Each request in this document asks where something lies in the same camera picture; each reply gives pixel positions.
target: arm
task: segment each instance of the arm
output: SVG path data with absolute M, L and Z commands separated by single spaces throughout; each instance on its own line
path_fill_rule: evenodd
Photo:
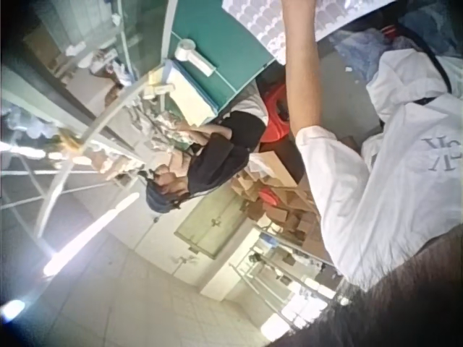
M 315 42 L 316 0 L 283 0 L 286 32 L 286 90 L 294 136 L 320 125 L 321 90 Z
M 217 124 L 205 124 L 201 125 L 200 127 L 191 126 L 190 130 L 194 132 L 202 132 L 206 135 L 220 134 L 227 140 L 230 140 L 232 138 L 232 130 L 230 128 L 223 127 Z
M 186 121 L 183 121 L 177 125 L 177 130 L 180 132 L 199 132 L 205 134 L 206 137 L 210 137 L 212 134 L 220 134 L 227 140 L 232 138 L 232 130 L 230 128 L 217 124 L 205 124 L 197 127 L 195 125 L 189 125 Z
M 197 144 L 201 146 L 206 146 L 208 141 L 209 141 L 209 136 L 204 135 L 200 132 L 194 132 L 192 130 L 187 131 L 188 135 L 191 137 L 193 141 L 195 141 Z

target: paper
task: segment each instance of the paper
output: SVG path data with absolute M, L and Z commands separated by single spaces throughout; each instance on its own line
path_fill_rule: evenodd
M 315 13 L 317 41 L 340 27 L 395 0 L 318 0 Z M 286 63 L 281 0 L 223 0 L 222 8 L 246 27 L 277 62 Z
M 172 61 L 167 61 L 163 82 L 175 86 L 169 96 L 175 101 L 189 125 L 200 126 L 216 117 L 216 107 L 191 77 Z

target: black hair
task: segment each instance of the black hair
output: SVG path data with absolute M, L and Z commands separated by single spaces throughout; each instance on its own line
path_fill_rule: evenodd
M 458 254 L 441 249 L 424 254 L 425 261 L 412 258 L 368 292 L 358 291 L 348 305 L 332 304 L 269 347 L 463 346 L 461 226 L 451 242 Z

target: white wall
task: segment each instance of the white wall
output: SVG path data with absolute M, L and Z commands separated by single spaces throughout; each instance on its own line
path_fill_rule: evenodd
M 241 280 L 230 265 L 236 267 L 259 239 L 260 233 L 252 229 L 253 226 L 254 222 L 247 219 L 209 267 L 199 285 L 202 295 L 217 301 L 224 300 Z

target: person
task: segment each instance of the person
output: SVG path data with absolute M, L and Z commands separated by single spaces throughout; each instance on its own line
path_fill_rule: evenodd
M 268 124 L 266 106 L 251 82 L 237 97 L 229 113 L 212 124 L 177 129 L 195 141 L 194 154 L 174 151 L 169 165 L 143 172 L 149 207 L 157 213 L 179 208 L 185 200 L 207 194 L 241 171 L 259 145 Z
M 384 52 L 367 85 L 385 123 L 369 171 L 322 126 L 315 1 L 283 3 L 290 125 L 323 241 L 342 275 L 368 290 L 462 222 L 463 102 L 425 53 Z
M 383 53 L 368 84 L 385 122 L 369 171 L 322 127 L 316 1 L 282 3 L 290 122 L 323 240 L 365 291 L 269 346 L 463 346 L 462 101 L 425 54 Z

